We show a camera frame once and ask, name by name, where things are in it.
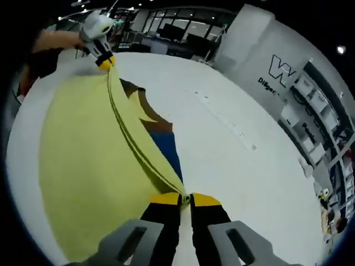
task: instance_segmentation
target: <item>black letter w logo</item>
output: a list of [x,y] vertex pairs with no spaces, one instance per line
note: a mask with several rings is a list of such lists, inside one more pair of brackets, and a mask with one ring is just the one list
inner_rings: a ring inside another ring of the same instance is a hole
[[276,55],[272,56],[270,69],[268,73],[274,78],[279,79],[280,84],[286,87],[287,81],[296,71],[291,72],[291,67],[283,63],[281,64],[281,58],[277,57]]

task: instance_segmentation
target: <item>ceiling light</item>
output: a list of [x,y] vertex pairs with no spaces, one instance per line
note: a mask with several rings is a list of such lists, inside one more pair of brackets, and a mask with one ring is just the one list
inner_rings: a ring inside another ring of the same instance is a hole
[[339,45],[339,46],[337,47],[337,51],[338,51],[338,54],[344,54],[345,51],[346,51],[346,47]]
[[78,7],[78,6],[81,6],[82,4],[88,4],[88,3],[90,3],[90,0],[77,0],[77,1],[75,0],[70,5],[72,7]]

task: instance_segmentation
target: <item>yellow cloth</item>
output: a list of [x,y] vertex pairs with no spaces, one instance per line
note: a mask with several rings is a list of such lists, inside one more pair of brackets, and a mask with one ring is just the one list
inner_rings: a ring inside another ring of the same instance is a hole
[[142,108],[142,105],[140,103],[139,100],[139,95],[138,95],[138,91],[136,90],[135,92],[133,92],[130,96],[129,96],[129,102],[132,104],[134,111],[136,113],[136,115],[144,120],[144,121],[149,121],[149,122],[156,122],[155,120],[153,120],[152,118],[150,118],[145,111]]
[[185,194],[116,68],[58,88],[44,121],[39,163],[45,211],[69,261],[95,253],[103,237],[143,214],[152,195]]

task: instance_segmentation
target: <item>blue cloth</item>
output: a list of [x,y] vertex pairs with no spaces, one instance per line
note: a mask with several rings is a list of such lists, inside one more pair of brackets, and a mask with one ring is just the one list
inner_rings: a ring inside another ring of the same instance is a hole
[[149,134],[151,138],[154,140],[155,144],[158,146],[161,153],[165,156],[169,164],[172,166],[177,176],[183,182],[180,160],[178,157],[178,153],[176,152],[174,133],[160,134],[160,133],[149,132]]

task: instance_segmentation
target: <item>white table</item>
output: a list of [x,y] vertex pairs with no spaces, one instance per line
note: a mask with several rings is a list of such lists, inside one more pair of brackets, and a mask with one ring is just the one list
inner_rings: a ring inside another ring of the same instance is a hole
[[[268,239],[289,263],[313,265],[321,254],[321,210],[291,140],[251,97],[203,64],[167,55],[120,53],[120,75],[147,89],[149,103],[174,123],[188,192],[216,197],[232,220]],[[67,262],[43,209],[38,179],[43,119],[57,84],[97,73],[91,57],[58,66],[35,83],[13,125],[7,150],[9,183],[20,215],[56,265]],[[182,214],[174,265],[198,265],[190,212]]]

